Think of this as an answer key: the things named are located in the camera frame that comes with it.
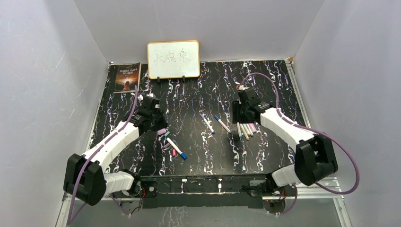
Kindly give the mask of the pink highlighter cap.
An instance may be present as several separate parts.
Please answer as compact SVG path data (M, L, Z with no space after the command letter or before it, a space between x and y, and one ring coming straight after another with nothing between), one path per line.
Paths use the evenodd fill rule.
M167 132L167 129L166 129L166 128L160 129L160 130L157 131L157 135L158 135L158 136L161 136L161 135L164 135L166 132Z

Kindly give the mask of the white marker dark grey cap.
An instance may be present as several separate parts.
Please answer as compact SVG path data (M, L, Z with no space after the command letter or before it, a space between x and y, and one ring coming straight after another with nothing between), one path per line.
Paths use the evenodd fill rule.
M242 130L241 130L241 125L239 122L236 123L236 127L237 127L238 137L241 140L242 139Z

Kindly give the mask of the pink highlighter body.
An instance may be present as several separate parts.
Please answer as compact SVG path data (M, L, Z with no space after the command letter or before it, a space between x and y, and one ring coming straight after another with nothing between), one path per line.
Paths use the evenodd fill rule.
M248 127L250 128L250 131L252 132L252 134L256 133L256 127L254 126L253 123L248 123Z

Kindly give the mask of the white marker dark blue cap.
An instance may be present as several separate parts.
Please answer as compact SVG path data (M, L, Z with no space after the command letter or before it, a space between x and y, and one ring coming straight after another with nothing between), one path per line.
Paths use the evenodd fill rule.
M166 140L176 150L176 152L182 157L183 160L187 159L187 156L178 148L178 146L169 137L166 137Z

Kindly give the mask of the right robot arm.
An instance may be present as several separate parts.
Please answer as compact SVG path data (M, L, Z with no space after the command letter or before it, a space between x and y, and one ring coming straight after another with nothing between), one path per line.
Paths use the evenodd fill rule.
M249 186L273 196L280 195L285 186L302 183L310 186L338 171L333 144L326 136L296 126L275 106L259 99L255 90L240 86L239 99L233 101L234 123L258 123L279 136L295 152L295 162L268 173L264 183Z

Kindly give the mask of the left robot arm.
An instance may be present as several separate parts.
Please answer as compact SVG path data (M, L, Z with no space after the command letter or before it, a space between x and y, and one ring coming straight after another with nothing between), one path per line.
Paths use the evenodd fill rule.
M63 190L91 206L115 192L125 192L130 197L139 195L141 184L137 174L129 170L108 174L106 169L142 134L157 132L167 126L160 99L145 96L137 111L125 116L102 141L82 155L69 157Z

